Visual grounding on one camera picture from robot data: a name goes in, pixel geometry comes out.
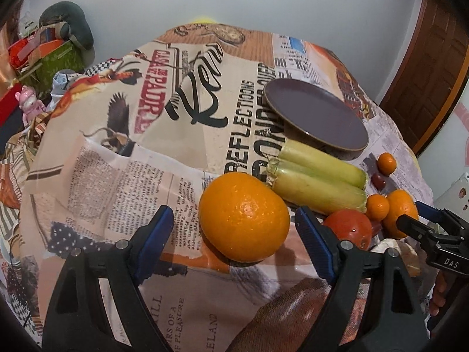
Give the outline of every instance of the silver screw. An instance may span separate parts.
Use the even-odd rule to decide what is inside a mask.
[[[395,248],[393,248],[393,247],[390,247],[390,248],[388,249],[388,254],[389,254],[391,257],[393,257],[393,258],[399,256],[399,252],[398,252]]]
[[[351,243],[350,241],[342,241],[341,242],[341,248],[344,249],[344,250],[351,250],[353,249],[353,243]]]
[[[81,254],[81,249],[79,247],[74,248],[71,252],[70,255],[72,257],[78,257]]]
[[[120,239],[116,242],[116,248],[119,250],[124,250],[128,246],[128,241],[126,239]]]

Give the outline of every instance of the plate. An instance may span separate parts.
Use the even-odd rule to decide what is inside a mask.
[[[340,150],[364,150],[368,133],[340,99],[297,79],[275,79],[264,88],[268,104],[285,121],[312,138]]]

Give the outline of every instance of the human hand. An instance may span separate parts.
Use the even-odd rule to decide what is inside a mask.
[[[438,271],[435,287],[433,288],[432,298],[429,304],[429,311],[431,316],[438,315],[439,309],[445,305],[446,299],[443,296],[446,291],[447,283],[443,272]]]

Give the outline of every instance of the door panel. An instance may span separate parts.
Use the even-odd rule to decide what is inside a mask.
[[[381,107],[417,152],[430,128],[439,124],[435,121],[441,120],[441,111],[450,106],[448,99],[455,98],[452,90],[465,64],[469,38],[444,4],[423,0],[411,43]]]

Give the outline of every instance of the table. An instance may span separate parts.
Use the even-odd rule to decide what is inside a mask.
[[[182,25],[101,74],[78,79],[52,114],[22,188],[13,253],[21,265],[17,287],[8,261],[0,261],[12,307],[23,322],[31,313],[26,328],[37,341],[71,248],[100,250],[129,239],[168,204],[176,230],[141,292],[172,348],[241,351],[254,343],[259,351],[296,351],[328,286],[317,277],[294,223],[274,256],[240,267],[210,251],[196,215],[198,197],[216,175],[242,171],[265,181],[268,158],[287,137],[311,142],[265,102],[263,88],[275,78],[303,79],[330,91],[363,120],[370,138],[361,153],[316,146],[369,174],[377,156],[391,152],[398,169],[388,189],[404,188],[432,204],[396,125],[334,53],[283,35]],[[129,144],[135,144],[130,156],[116,154],[127,154]],[[376,192],[370,183],[366,190]],[[106,281],[101,289],[115,336],[125,342]],[[355,335],[367,289],[364,284],[358,292],[344,341]]]

